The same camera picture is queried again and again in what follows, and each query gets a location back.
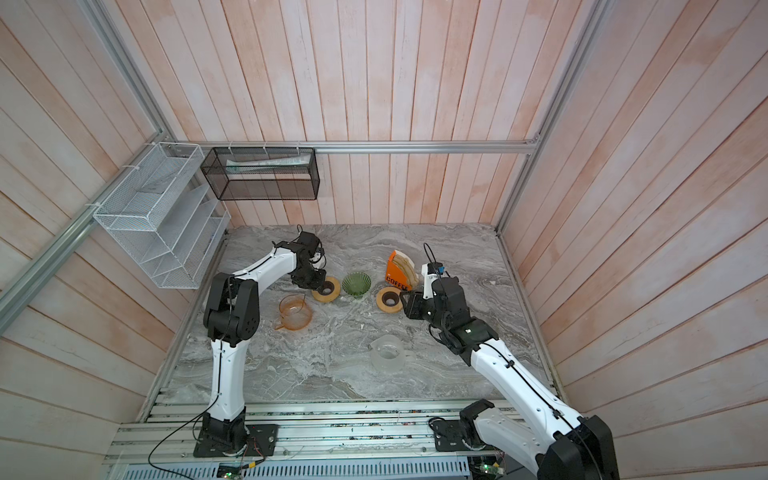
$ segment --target wire mesh basket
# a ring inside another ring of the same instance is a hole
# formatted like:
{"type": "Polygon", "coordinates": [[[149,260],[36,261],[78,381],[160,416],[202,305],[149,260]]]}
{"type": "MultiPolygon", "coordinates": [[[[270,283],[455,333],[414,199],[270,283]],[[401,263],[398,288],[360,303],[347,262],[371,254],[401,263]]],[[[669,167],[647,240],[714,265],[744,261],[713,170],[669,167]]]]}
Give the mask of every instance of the wire mesh basket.
{"type": "Polygon", "coordinates": [[[312,148],[215,147],[202,171],[219,200],[315,200],[320,187],[312,148]]]}
{"type": "Polygon", "coordinates": [[[229,223],[207,185],[187,188],[202,160],[198,145],[158,144],[94,214],[162,288],[198,288],[229,223]]]}

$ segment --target roll of tape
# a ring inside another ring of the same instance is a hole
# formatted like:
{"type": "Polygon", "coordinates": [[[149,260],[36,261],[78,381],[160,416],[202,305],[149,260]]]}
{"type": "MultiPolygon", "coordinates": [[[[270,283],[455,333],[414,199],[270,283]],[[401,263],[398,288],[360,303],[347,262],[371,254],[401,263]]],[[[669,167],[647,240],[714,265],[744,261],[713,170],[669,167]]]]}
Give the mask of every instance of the roll of tape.
{"type": "Polygon", "coordinates": [[[332,276],[327,276],[320,291],[312,290],[312,296],[320,303],[334,301],[341,293],[341,283],[332,276]]]}
{"type": "Polygon", "coordinates": [[[385,286],[376,294],[376,305],[384,313],[397,313],[402,310],[400,301],[400,289],[394,286],[385,286]]]}

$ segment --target black mounting plate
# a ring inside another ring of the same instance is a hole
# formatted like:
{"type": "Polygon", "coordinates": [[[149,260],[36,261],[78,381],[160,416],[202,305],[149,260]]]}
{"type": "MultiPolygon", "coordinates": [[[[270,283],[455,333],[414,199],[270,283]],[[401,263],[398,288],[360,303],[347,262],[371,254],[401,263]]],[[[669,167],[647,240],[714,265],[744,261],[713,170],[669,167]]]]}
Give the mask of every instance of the black mounting plate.
{"type": "MultiPolygon", "coordinates": [[[[277,425],[262,424],[262,425],[245,425],[248,429],[248,448],[247,456],[258,455],[253,449],[253,440],[256,440],[256,445],[259,447],[261,453],[265,457],[271,457],[275,454],[275,442],[277,441],[277,425]]],[[[223,451],[220,449],[221,444],[215,442],[206,432],[200,432],[200,436],[197,439],[197,444],[194,446],[195,458],[212,458],[212,457],[225,457],[223,451]]]]}
{"type": "MultiPolygon", "coordinates": [[[[435,450],[438,452],[466,452],[469,450],[467,446],[464,445],[464,442],[462,442],[462,429],[458,423],[459,420],[441,421],[440,430],[442,435],[438,435],[438,433],[435,432],[435,450]]],[[[494,447],[486,445],[483,449],[478,450],[478,452],[485,450],[494,450],[494,447]]]]}

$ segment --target orange coffee filter box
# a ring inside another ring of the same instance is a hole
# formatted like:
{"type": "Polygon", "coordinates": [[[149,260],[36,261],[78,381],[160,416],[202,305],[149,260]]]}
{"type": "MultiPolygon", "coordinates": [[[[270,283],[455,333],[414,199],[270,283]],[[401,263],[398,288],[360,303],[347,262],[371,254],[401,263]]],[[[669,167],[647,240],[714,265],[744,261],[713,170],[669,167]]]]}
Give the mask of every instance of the orange coffee filter box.
{"type": "Polygon", "coordinates": [[[399,250],[393,251],[386,264],[386,281],[400,290],[413,290],[419,284],[413,260],[399,250]]]}

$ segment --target robotic arm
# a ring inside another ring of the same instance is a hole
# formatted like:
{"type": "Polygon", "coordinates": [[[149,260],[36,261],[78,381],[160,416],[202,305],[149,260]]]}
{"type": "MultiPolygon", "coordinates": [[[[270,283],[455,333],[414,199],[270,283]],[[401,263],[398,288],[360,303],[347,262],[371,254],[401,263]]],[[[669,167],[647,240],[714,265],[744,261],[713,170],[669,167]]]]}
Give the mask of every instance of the robotic arm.
{"type": "Polygon", "coordinates": [[[528,426],[479,400],[461,412],[463,442],[473,449],[493,445],[540,480],[618,480],[607,425],[597,416],[584,418],[542,385],[487,323],[470,315],[458,278],[444,274],[432,255],[422,266],[423,288],[400,293],[406,316],[438,329],[438,341],[487,378],[528,426]]]}
{"type": "Polygon", "coordinates": [[[316,235],[302,231],[279,242],[264,258],[238,272],[218,273],[210,286],[203,324],[214,351],[210,402],[203,414],[200,448],[195,456],[240,455],[249,431],[245,427],[243,372],[250,339],[259,327],[259,295],[283,275],[308,290],[323,286],[326,271],[316,235]]]}

